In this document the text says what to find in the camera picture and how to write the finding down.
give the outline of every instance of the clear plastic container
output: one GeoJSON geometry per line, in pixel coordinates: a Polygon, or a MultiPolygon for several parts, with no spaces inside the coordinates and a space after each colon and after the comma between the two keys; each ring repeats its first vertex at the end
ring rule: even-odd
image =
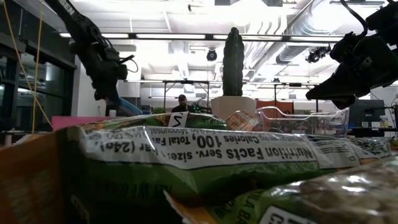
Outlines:
{"type": "Polygon", "coordinates": [[[285,114],[275,106],[258,108],[256,131],[292,134],[319,134],[346,137],[349,108],[312,114],[285,114]]]}

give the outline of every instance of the computer monitor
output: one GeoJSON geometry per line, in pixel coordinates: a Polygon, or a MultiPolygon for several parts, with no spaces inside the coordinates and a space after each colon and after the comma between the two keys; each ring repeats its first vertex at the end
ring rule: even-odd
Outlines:
{"type": "Polygon", "coordinates": [[[362,122],[379,122],[385,110],[382,100],[356,100],[349,108],[348,127],[360,128],[362,122]]]}

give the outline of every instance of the yellow cable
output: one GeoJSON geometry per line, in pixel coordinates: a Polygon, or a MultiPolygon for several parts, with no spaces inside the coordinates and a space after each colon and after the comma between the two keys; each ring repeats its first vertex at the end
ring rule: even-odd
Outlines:
{"type": "MultiPolygon", "coordinates": [[[[39,71],[39,57],[40,57],[40,42],[42,40],[42,24],[43,24],[43,0],[40,4],[40,22],[39,22],[39,37],[37,41],[37,55],[36,55],[36,69],[35,69],[35,87],[33,91],[33,99],[36,99],[36,88],[37,88],[37,74],[39,71]]],[[[33,120],[32,120],[32,134],[35,133],[35,121],[36,121],[36,100],[33,100],[33,120]]]]}
{"type": "MultiPolygon", "coordinates": [[[[5,12],[6,19],[7,19],[7,23],[8,23],[8,28],[9,28],[9,30],[10,30],[10,34],[11,34],[11,38],[12,38],[12,43],[14,44],[14,48],[15,48],[15,51],[16,51],[16,54],[17,54],[17,57],[18,57],[19,65],[21,66],[22,72],[23,72],[23,74],[25,75],[25,79],[26,79],[27,85],[28,85],[28,87],[29,87],[29,90],[32,91],[32,87],[31,87],[31,85],[30,85],[30,83],[29,83],[29,80],[28,80],[28,78],[27,78],[27,74],[26,74],[25,68],[24,68],[24,66],[23,66],[23,64],[22,64],[21,56],[19,55],[19,52],[18,52],[17,43],[16,43],[16,41],[15,41],[14,34],[13,34],[13,32],[12,32],[12,27],[11,27],[10,18],[9,18],[9,16],[8,16],[6,1],[4,1],[3,4],[4,4],[4,12],[5,12]]],[[[37,102],[37,105],[39,106],[40,110],[42,111],[42,113],[43,113],[43,115],[44,115],[44,118],[47,120],[47,122],[49,123],[49,125],[51,125],[51,127],[52,127],[52,124],[51,124],[49,118],[47,117],[47,115],[45,114],[42,105],[40,104],[40,102],[37,100],[36,97],[34,97],[34,99],[35,99],[35,101],[37,102]]]]}

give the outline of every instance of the pink panel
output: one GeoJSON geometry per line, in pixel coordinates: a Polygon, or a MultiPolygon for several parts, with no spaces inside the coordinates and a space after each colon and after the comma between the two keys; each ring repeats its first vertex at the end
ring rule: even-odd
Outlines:
{"type": "Polygon", "coordinates": [[[53,116],[52,126],[53,130],[56,131],[69,126],[74,126],[94,121],[102,121],[105,119],[110,119],[110,117],[53,116]]]}

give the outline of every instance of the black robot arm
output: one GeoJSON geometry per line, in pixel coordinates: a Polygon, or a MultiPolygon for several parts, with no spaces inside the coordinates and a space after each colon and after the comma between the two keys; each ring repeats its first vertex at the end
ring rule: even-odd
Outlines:
{"type": "MultiPolygon", "coordinates": [[[[349,7],[341,0],[344,7],[349,7]]],[[[330,78],[308,91],[311,100],[331,100],[344,109],[355,99],[367,95],[377,87],[387,87],[398,80],[398,57],[389,45],[398,44],[398,2],[390,1],[386,7],[366,18],[352,13],[363,25],[364,32],[346,34],[330,52],[339,66],[330,78]],[[376,34],[366,36],[367,31],[376,34]]]]}
{"type": "Polygon", "coordinates": [[[73,42],[71,51],[80,58],[90,76],[95,100],[107,100],[120,104],[116,84],[127,78],[127,67],[122,63],[111,43],[105,39],[98,27],[80,14],[69,0],[45,0],[65,23],[73,42]]]}

